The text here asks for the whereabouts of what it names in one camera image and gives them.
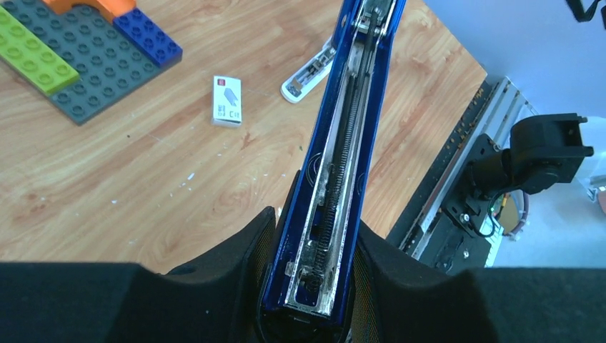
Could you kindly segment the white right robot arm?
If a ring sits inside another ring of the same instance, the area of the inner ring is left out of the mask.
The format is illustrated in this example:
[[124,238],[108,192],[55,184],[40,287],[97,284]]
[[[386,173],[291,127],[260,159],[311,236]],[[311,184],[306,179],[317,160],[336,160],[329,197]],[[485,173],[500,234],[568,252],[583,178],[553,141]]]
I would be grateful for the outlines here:
[[469,236],[484,237],[482,223],[502,195],[516,190],[536,194],[573,180],[584,159],[594,154],[582,140],[581,126],[587,121],[575,113],[525,118],[511,128],[505,149],[481,134],[440,209]]

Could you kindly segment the white stapler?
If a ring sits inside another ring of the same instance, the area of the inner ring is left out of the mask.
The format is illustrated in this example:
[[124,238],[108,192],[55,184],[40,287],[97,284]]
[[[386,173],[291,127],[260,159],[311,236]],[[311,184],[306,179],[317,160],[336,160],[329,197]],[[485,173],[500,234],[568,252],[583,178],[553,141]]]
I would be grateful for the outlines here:
[[282,96],[291,104],[299,103],[330,73],[335,54],[331,36],[313,58],[281,85]]

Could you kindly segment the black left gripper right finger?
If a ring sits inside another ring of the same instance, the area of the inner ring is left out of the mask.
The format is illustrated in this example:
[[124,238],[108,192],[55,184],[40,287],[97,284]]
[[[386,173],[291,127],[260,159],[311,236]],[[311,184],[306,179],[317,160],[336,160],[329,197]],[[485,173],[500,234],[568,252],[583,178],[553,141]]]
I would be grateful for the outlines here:
[[448,276],[359,228],[355,342],[603,342],[602,269],[479,268]]

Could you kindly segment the blue black stapler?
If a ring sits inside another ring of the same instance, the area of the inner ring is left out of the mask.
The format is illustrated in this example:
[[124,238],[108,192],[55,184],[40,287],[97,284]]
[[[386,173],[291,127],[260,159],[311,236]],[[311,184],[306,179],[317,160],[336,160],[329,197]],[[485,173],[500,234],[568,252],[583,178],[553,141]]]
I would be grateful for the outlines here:
[[307,154],[279,220],[255,316],[260,342],[343,342],[354,253],[403,1],[345,1]]

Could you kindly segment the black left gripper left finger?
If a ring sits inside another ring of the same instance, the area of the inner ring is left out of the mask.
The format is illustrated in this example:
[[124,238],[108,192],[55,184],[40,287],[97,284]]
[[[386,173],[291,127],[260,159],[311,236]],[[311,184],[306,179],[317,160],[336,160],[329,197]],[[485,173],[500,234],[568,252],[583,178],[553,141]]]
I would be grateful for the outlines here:
[[255,342],[266,207],[166,274],[136,263],[4,262],[3,342]]

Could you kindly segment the white staple box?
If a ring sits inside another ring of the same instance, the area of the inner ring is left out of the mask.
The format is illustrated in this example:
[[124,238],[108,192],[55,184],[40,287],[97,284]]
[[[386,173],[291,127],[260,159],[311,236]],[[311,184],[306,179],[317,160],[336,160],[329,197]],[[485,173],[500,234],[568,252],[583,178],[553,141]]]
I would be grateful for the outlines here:
[[239,127],[242,122],[241,80],[228,76],[214,76],[212,124]]

